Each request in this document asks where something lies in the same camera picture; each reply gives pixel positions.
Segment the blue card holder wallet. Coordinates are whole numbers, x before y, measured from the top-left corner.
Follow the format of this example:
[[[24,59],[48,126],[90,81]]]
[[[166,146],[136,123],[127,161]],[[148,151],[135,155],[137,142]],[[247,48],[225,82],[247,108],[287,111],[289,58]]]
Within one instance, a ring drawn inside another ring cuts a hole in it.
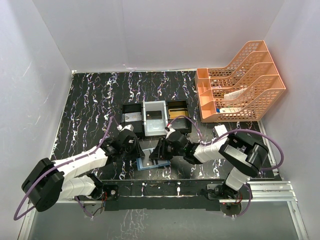
[[[170,165],[169,160],[154,160],[150,159],[149,156],[155,148],[147,148],[143,150],[145,154],[144,157],[139,157],[136,159],[137,169],[139,171],[149,170],[159,167],[166,167]]]

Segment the gold card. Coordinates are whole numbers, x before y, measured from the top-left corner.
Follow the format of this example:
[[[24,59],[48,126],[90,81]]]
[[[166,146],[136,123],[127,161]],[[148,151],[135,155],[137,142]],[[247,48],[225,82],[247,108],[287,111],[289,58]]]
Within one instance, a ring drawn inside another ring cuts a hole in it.
[[[170,108],[168,109],[169,119],[175,119],[178,116],[189,117],[189,112],[187,108]]]

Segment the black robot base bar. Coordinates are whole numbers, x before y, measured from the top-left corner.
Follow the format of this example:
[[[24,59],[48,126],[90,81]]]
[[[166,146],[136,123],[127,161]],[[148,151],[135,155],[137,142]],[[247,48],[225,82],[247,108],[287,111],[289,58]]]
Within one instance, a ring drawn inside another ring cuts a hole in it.
[[[99,201],[105,211],[119,210],[221,210],[238,214],[241,204],[251,200],[249,186],[233,193],[222,189],[220,180],[104,181],[84,201]]]

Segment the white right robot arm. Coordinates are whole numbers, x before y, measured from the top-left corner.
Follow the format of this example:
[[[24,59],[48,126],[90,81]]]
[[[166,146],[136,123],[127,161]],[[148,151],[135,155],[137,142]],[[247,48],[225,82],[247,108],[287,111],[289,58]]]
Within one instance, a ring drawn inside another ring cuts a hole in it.
[[[209,189],[214,196],[235,198],[251,178],[255,178],[268,154],[269,149],[261,142],[244,134],[243,129],[224,133],[212,142],[191,142],[180,131],[165,128],[166,136],[161,137],[149,159],[171,160],[183,157],[192,165],[201,165],[216,159],[225,159],[233,168],[222,184]]]

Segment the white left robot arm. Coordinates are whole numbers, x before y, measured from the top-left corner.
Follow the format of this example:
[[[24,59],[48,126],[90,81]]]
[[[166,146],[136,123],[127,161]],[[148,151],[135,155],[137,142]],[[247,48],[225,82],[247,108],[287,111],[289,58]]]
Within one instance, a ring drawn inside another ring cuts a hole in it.
[[[103,183],[91,170],[122,157],[130,161],[145,155],[131,124],[118,130],[116,137],[106,137],[98,146],[78,155],[55,161],[40,160],[21,186],[36,210],[44,212],[58,200],[78,196],[100,199]]]

